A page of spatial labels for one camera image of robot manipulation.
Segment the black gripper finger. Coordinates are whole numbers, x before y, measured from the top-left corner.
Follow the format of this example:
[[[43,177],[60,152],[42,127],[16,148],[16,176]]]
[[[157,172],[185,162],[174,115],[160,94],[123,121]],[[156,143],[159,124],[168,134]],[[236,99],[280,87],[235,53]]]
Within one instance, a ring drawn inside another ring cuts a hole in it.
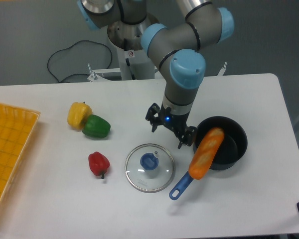
[[[155,132],[158,126],[164,125],[162,111],[156,103],[149,107],[145,119],[150,123],[152,132]]]
[[[183,145],[192,146],[192,144],[195,142],[196,135],[197,135],[197,127],[186,126],[184,130],[184,134],[178,138],[179,144],[177,148],[181,149]]]

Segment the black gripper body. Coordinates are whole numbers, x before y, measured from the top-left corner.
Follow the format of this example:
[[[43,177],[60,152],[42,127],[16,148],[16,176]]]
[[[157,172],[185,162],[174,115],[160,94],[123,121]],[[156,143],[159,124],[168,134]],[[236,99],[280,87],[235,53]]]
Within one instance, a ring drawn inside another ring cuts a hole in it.
[[[175,115],[171,112],[169,107],[165,109],[161,106],[157,114],[157,126],[163,125],[171,130],[176,136],[183,136],[185,134],[189,112],[183,115]]]

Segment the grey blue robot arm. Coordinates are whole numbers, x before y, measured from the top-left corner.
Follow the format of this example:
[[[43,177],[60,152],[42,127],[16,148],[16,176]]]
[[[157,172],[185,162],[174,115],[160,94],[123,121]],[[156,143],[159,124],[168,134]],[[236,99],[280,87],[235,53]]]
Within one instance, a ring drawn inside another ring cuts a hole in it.
[[[192,145],[197,129],[186,122],[206,69],[200,49],[229,38],[232,13],[210,0],[179,0],[185,22],[169,29],[156,23],[144,0],[79,0],[77,5],[92,29],[115,31],[124,50],[143,50],[166,81],[161,105],[153,104],[146,120],[152,129],[171,130],[180,145]]]

